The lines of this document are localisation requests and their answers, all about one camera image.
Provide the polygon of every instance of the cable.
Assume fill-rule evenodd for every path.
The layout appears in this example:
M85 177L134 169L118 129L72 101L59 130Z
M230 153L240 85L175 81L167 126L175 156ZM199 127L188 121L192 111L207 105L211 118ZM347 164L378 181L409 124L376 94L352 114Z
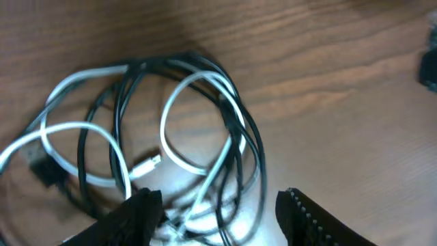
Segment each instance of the cable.
M242 117L242 114L238 108L238 105L234 99L233 96L231 96L231 94L222 86L221 83L219 83L219 81L224 81L225 78L223 76L221 76L221 74L217 73L217 72L197 72L195 74L192 74L188 77L186 77L173 91L172 95L170 95L167 103L164 106L163 109L163 114L161 117L161 123L160 123L160 138L161 138L161 144L163 145L163 149L164 151L167 153L167 155L174 161L176 162L176 164L180 165L181 167L185 168L185 169L189 169L191 172L195 173L195 171L198 171L198 174L203 174L203 173L199 173L199 169L196 169L193 165L190 165L187 163L185 163L178 155L176 155L175 153L172 152L172 150L170 149L170 147L168 146L166 137L165 137L165 122L167 120L167 116L169 113L169 109L170 106L173 104L176 96L190 83L194 83L197 79L205 79L207 82L211 83L218 91L220 91L220 93L222 93L222 95L224 95L224 97L226 97L226 99L231 103L232 107L234 108L238 119L241 123L241 125L244 126L244 119ZM244 150L244 146L246 144L246 141L242 139L242 141L240 142L240 151L243 152ZM212 181L215 179L215 177L218 174L218 170L220 169L221 165L223 164L223 160L225 159L225 155L227 153L227 151L229 151L231 145L231 138L228 137L227 141L225 142L225 147L223 147L223 151L219 154L217 160L215 161L215 164L213 165L210 173L206 176L206 180L203 183L203 185L201 186L198 195L195 199L195 202L193 203L191 209L186 213L186 215L184 216L183 220L182 220L182 225L178 228L177 234L176 236L173 238L173 240L176 239L176 237L178 235L181 235L184 233L184 224L186 221L188 221L191 217L191 215L193 214L194 209L202 202L206 191L208 190L208 187L212 184Z
M95 112L102 106L105 98L115 94L115 102L113 109L113 129L112 140L110 141L110 163L113 178L103 178L87 174L85 168L85 142L87 138L87 127L81 129L81 134L78 141L78 167L65 160L57 151L52 147L48 140L47 134L50 134L52 129L46 128L46 116L56 107L69 93L76 87L83 84L82 81L108 76L111 74L123 74L121 82L114 83L106 88L101 95L99 95L93 105L89 108L85 120L91 122L93 120ZM264 203L266 199L266 168L265 168L265 156L264 147L262 145L259 131L241 102L240 95L230 79L229 75L225 72L220 64L216 61L198 55L196 53L178 53L170 56L158 56L149 57L145 59L129 59L128 61L120 62L106 68L97 68L91 70L84 70L74 73L65 78L51 93L46 102L45 108L38 114L38 116L29 124L24 133L30 131L39 120L41 120L41 127L39 131L33 132L40 134L42 143L47 153L51 155L67 172L79 177L79 186L82 195L82 201L78 201L72 196L68 189L67 184L61 184L59 190L79 209L86 212L88 215L99 219L102 217L100 209L92 201L92 198L88 192L87 183L92 185L98 185L101 187L114 187L117 186L125 193L125 197L128 197L132 193L132 187L130 181L148 173L156 163L141 164L139 168L134 167L131 172L128 172L126 162L120 159L123 156L122 152L122 132L121 123L124 112L129 103L130 97L136 90L138 84L142 78L147 74L157 74L159 76L167 77L174 81L180 81L180 84L176 87L175 91L170 95L167 103L164 106L163 114L160 122L160 139L163 146L163 150L166 152L172 161L179 166L183 167L189 172L194 174L206 176L195 200L187 210L182 209L180 215L175 216L165 222L165 225L171 225L176 230L176 234L171 238L163 238L163 241L191 241L196 240L206 245L216 245L216 243L210 242L207 238L213 234L219 233L225 246L231 245L232 235L227 231L228 225L234 220L238 214L240 207L240 200L242 195L253 187L259 177L261 177L261 196L259 199L259 205L255 221L249 233L238 244L246 243L256 232L259 225L262 212L264 210ZM205 87L198 87L193 83L198 81ZM211 168L203 168L198 165L187 161L183 156L179 154L172 146L167 143L165 134L165 122L168 117L169 110L175 101L177 95L185 88L199 92L205 96L208 100L214 103L220 110L223 121L227 130L229 131L229 137L227 138L219 156L214 161ZM244 120L247 121L249 127L253 131L255 140L253 140L245 129ZM250 150L255 157L255 168L253 173L249 176L247 181L243 183L242 173L242 153L246 144L249 145ZM9 157L5 159L1 165L0 170L3 171L4 167L9 161ZM229 185L230 170L233 165L237 167L236 180L237 188L236 194L230 198L223 199L223 191L227 185ZM219 173L225 172L225 178L222 179L220 189L217 194L216 206L208 208L200 213L195 214L194 209L203 201L206 192L210 188L211 184L217 179ZM227 218L222 215L222 209L226 206L234 205L234 209L230 212ZM216 214L217 229L194 232L185 228L185 224L188 220L198 219L200 217L209 215L211 213Z
M46 105L50 103L50 101L58 95L65 87L78 83L78 81L81 81L83 79L90 79L90 78L96 78L96 77L102 77L102 76L109 76L113 74L121 74L126 72L128 69L128 66L114 66L109 68L96 68L96 69L90 69L90 70L84 70L80 72L76 72L69 77L65 78L58 86L55 87L55 89L52 91L50 96L47 99ZM69 161L65 160L56 149L51 145L50 141L48 140L48 137L46 133L44 132L45 126L46 126L46 115L42 117L41 119L41 141L44 146L44 149L47 151L47 154L51 155L61 167L63 167L67 172L74 176L78 176L77 168L71 164ZM88 182L92 183L93 185L101 186L101 187L113 187L115 185L114 179L110 178L101 178L98 176L94 176L92 174L87 174L87 180Z
M124 156L122 153L122 150L119 148L117 142L115 139L109 134L106 130L101 128L100 126L96 124L92 124L89 122L66 122L62 124L56 124L49 127L46 127L44 130L38 130L31 133L28 133L14 142L12 142L1 154L0 154L0 169L3 169L3 166L5 165L5 162L9 159L9 157L17 151L21 146L29 143L32 140L35 140L37 138L42 138L43 134L47 136L47 134L56 133L58 131L68 130L68 129L74 129L74 128L87 128L92 131L96 131L97 133L101 134L114 148L115 153L117 154L117 158L120 162L120 170L123 173L123 182L125 185L125 198L129 199L132 195L130 181L129 181L129 172L126 165L126 161L124 160Z
M178 94L186 87L188 86L190 83L195 82L197 79L205 79L206 81L210 82L215 88L217 88L223 95L226 96L226 98L228 100L232 100L233 103L233 107L234 110L236 111L238 118L241 122L241 124L244 126L244 119L242 117L242 114L234 100L234 98L231 96L231 94L222 86L222 84L224 84L226 81L220 74L216 73L216 72L197 72L195 74L192 74L188 77L186 77L183 81L181 81L181 83L174 89L173 93L170 95L169 99L167 100L164 109L163 109L163 113L161 116L161 123L160 123L160 140L161 140L161 144L162 147L165 151L165 153L167 154L167 156L176 164L178 164L180 167L184 168L185 170L194 173L194 174L198 174L198 175L203 175L205 176L207 171L205 168L199 167L198 165L194 164L194 163L190 163L187 160L184 160L183 157L181 157L178 153L174 152L169 144L167 143L167 138L166 138L166 134L165 134L165 123L167 121L167 116L169 115L169 111L170 111L170 107L172 106L172 104L174 103L176 96L178 96ZM231 145L231 139L230 137L227 138L225 145L222 149L222 152L219 155L219 158L217 158L217 161L214 165L221 165L221 163L223 162L223 159L225 157L225 155L227 154L227 152L229 151L229 147ZM244 151L244 147L246 145L246 141L242 140L240 142L240 151L241 153Z

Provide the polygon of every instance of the black object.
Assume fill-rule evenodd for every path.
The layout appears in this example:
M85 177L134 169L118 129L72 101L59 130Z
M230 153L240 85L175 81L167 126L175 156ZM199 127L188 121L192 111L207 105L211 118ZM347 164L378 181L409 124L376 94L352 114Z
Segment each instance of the black object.
M419 82L437 93L437 49L426 52L421 61Z
M298 189L278 192L275 212L289 246L376 246Z
M431 31L429 33L429 51L422 56L419 68L419 82L437 93L437 13L431 16Z
M67 171L48 154L45 158L30 163L30 169L46 187L64 183L68 177Z
M160 191L142 189L62 246L146 246L164 215Z

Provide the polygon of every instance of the cable connector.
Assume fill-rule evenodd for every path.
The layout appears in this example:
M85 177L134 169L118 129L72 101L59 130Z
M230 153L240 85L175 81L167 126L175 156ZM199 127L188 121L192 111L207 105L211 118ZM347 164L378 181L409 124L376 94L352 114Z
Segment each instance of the cable connector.
M23 146L20 149L20 155L45 187L62 183L68 177L68 172L46 153L41 141L33 141Z
M153 157L147 158L146 160L140 162L132 168L129 173L129 179L135 180L140 178L149 172L151 172L155 167L161 162L161 155L155 154Z

